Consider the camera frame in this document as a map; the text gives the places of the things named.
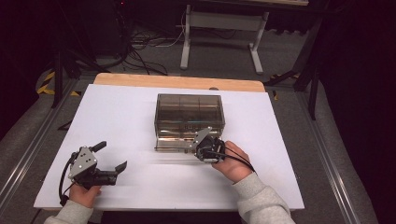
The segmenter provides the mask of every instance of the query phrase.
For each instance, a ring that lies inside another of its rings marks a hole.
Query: person's arm
[[[226,154],[241,156],[249,161],[248,154],[233,142],[227,141],[225,146]],[[238,193],[238,212],[247,223],[294,223],[286,203],[245,164],[226,158],[212,166],[234,182],[233,188]]]
[[[90,190],[73,185],[70,188],[70,200],[64,205],[56,217],[48,217],[45,224],[86,224],[93,212],[93,203],[100,193],[101,186],[93,186]]]

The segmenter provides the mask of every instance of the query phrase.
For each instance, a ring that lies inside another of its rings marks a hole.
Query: transparent drawer box
[[[158,151],[193,151],[195,133],[212,127],[209,135],[221,137],[224,114],[219,95],[158,94],[155,113]]]

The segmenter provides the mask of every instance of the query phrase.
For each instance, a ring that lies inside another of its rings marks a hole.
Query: human hand
[[[234,156],[236,158],[241,159],[239,156],[243,157],[245,160],[250,161],[248,158],[248,154],[244,152],[240,147],[238,147],[235,143],[231,141],[225,142],[225,154]],[[220,161],[218,163],[212,163],[213,168],[222,172],[225,177],[233,181],[234,183],[239,182],[243,178],[247,177],[252,173],[251,169],[247,167],[244,163],[240,161],[233,160],[231,158],[225,158],[224,161]]]
[[[89,190],[84,187],[74,184],[70,188],[70,200],[79,203],[85,207],[92,208],[95,198],[100,194],[102,186],[92,186]]]

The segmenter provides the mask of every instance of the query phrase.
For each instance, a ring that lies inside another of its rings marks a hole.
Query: white tabletop
[[[60,208],[58,185],[74,151],[107,141],[95,153],[97,168],[114,171],[128,161],[116,186],[103,186],[100,210],[236,210],[231,181],[191,154],[155,151],[154,117],[158,93],[219,94],[226,125],[223,140],[246,151],[260,179],[290,209],[304,208],[289,155],[266,92],[205,91],[90,85],[39,191],[35,207]],[[70,180],[64,181],[64,189]]]

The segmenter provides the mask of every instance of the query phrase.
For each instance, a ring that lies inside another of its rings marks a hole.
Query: gray sweatshirt
[[[269,186],[264,185],[256,174],[251,174],[233,185],[238,193],[239,215],[248,224],[294,223],[286,203]],[[56,217],[48,217],[45,224],[86,224],[93,212],[71,200]]]

